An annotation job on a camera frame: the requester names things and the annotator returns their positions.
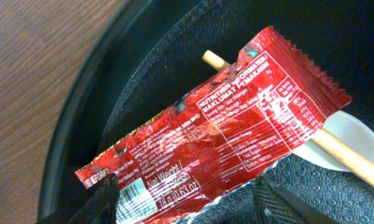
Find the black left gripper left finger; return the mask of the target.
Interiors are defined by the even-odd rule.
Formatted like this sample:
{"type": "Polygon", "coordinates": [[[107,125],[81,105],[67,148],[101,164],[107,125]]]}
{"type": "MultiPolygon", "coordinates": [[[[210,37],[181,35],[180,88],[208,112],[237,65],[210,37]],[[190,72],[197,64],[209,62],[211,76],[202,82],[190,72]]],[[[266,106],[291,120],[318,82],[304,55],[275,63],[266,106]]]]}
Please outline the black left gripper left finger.
{"type": "Polygon", "coordinates": [[[118,198],[116,176],[109,174],[64,208],[37,221],[36,224],[115,224],[118,198]]]}

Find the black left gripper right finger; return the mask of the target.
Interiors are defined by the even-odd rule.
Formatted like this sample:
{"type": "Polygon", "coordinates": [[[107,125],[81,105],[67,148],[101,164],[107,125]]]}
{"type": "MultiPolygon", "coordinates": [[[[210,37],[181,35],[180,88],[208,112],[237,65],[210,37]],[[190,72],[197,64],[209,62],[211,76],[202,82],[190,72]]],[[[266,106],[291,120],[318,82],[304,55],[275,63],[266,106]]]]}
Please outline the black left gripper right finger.
{"type": "Polygon", "coordinates": [[[263,223],[338,224],[268,175],[255,180],[253,202],[263,223]]]}

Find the red snack wrapper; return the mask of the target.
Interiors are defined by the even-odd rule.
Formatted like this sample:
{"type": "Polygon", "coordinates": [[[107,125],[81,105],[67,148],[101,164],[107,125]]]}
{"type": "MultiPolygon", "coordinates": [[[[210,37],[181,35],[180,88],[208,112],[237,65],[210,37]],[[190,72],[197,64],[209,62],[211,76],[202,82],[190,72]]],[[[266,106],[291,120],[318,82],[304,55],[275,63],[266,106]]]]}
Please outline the red snack wrapper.
{"type": "Polygon", "coordinates": [[[237,61],[76,171],[116,176],[118,223],[173,223],[292,153],[351,102],[273,27],[237,61]]]}

